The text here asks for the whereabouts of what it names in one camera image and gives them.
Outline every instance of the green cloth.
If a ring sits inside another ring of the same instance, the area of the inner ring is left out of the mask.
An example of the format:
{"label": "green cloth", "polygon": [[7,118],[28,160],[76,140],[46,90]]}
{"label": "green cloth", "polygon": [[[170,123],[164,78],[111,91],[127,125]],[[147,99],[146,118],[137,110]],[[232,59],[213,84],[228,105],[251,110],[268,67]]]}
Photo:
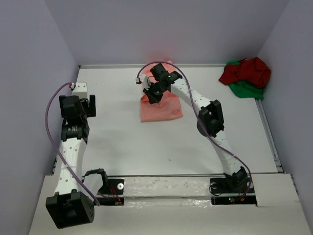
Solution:
{"label": "green cloth", "polygon": [[[238,61],[229,61],[228,65],[239,65]],[[235,82],[228,85],[239,98],[263,99],[264,88],[256,88],[248,81]]]}

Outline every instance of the white wall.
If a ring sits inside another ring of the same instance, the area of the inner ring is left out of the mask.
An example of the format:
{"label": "white wall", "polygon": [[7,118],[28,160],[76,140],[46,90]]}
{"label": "white wall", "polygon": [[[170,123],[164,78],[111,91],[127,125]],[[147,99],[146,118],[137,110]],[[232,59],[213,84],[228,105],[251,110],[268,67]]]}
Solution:
{"label": "white wall", "polygon": [[[1,1],[0,32],[0,234],[25,235],[55,158],[45,107],[78,67],[43,0]],[[50,114],[57,140],[57,101]]]}
{"label": "white wall", "polygon": [[313,232],[313,1],[291,0],[259,56],[272,70],[263,106]]}
{"label": "white wall", "polygon": [[254,57],[288,0],[45,0],[78,64]]}

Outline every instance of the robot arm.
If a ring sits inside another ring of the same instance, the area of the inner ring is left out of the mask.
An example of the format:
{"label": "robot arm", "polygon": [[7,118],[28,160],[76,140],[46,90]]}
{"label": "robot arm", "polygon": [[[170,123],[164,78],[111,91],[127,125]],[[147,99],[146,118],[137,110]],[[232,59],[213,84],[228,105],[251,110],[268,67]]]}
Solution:
{"label": "robot arm", "polygon": [[[136,80],[137,84],[143,84],[143,92],[147,95],[150,104],[160,102],[163,93],[170,91],[179,96],[190,107],[193,107],[188,86],[178,72],[169,73],[162,64],[154,66],[151,72],[156,83],[151,83],[146,75],[141,75]],[[195,90],[192,90],[192,99],[195,112],[204,124],[206,132],[214,139],[217,145],[231,150],[224,131],[224,118],[220,102],[218,100],[211,101]],[[207,137],[199,122],[197,123],[197,128],[203,136]],[[222,163],[228,187],[241,188],[247,179],[247,173],[241,163],[215,144],[213,147]]]}
{"label": "robot arm", "polygon": [[67,162],[62,162],[58,185],[54,196],[46,199],[46,208],[57,228],[91,223],[94,219],[93,201],[83,193],[82,186],[74,178],[82,177],[82,163],[88,143],[87,118],[95,116],[95,96],[87,99],[87,84],[72,85],[71,96],[60,96],[61,116],[64,118],[60,151]]}

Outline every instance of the mounting hole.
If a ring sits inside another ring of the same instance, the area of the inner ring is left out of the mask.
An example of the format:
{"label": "mounting hole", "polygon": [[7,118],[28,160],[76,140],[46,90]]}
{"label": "mounting hole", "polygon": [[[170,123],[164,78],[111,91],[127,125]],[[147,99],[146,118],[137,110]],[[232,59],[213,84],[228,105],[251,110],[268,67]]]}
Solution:
{"label": "mounting hole", "polygon": [[212,182],[210,186],[211,186],[211,189],[217,189],[217,183],[216,182]]}
{"label": "mounting hole", "polygon": [[253,188],[253,187],[254,187],[253,182],[251,182],[250,188]]}
{"label": "mounting hole", "polygon": [[122,183],[119,183],[118,185],[117,185],[117,189],[118,190],[122,190],[124,188],[124,185],[122,184]]}

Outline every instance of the red cloth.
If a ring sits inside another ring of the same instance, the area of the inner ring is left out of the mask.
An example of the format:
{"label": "red cloth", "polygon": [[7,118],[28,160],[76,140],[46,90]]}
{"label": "red cloth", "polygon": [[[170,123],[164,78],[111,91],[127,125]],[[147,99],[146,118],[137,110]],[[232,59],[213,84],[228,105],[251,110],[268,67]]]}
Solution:
{"label": "red cloth", "polygon": [[229,85],[240,81],[249,81],[257,88],[264,88],[270,77],[270,69],[259,58],[244,59],[239,65],[226,65],[219,81]]}

